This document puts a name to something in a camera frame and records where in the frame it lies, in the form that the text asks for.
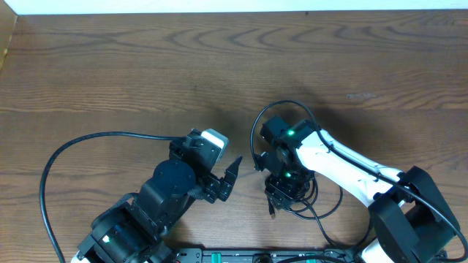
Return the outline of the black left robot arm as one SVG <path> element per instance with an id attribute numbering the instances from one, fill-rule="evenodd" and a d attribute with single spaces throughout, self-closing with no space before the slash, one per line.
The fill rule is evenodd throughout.
<path id="1" fill-rule="evenodd" d="M 212 173 L 229 140 L 214 129 L 196 129 L 169 145 L 137 193 L 125 194 L 91 224 L 73 262 L 173 262 L 176 252 L 164 237 L 197 200 L 226 201 L 238 177 L 238 157 L 224 177 Z"/>

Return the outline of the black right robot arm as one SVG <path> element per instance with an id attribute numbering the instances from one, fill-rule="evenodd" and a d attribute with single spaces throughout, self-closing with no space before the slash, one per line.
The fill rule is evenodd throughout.
<path id="1" fill-rule="evenodd" d="M 270 211 L 291 210 L 295 203 L 311 207 L 306 194 L 317 187 L 314 176 L 326 176 L 368 209 L 376 237 L 358 252 L 362 262 L 436 262 L 461 235 L 435 182 L 419 167 L 402 172 L 374 162 L 310 120 L 290 126 L 275 116 L 260 135 L 272 148 L 254 158 L 258 170 L 270 172 Z"/>

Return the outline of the wooden panel at left edge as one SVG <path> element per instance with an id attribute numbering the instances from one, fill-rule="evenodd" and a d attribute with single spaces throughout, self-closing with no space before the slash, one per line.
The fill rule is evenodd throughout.
<path id="1" fill-rule="evenodd" d="M 15 30 L 18 15 L 10 8 L 10 6 L 1 0 L 0 3 L 0 69 L 4 66 L 4 61 L 7 56 L 8 47 L 12 39 L 12 34 Z"/>

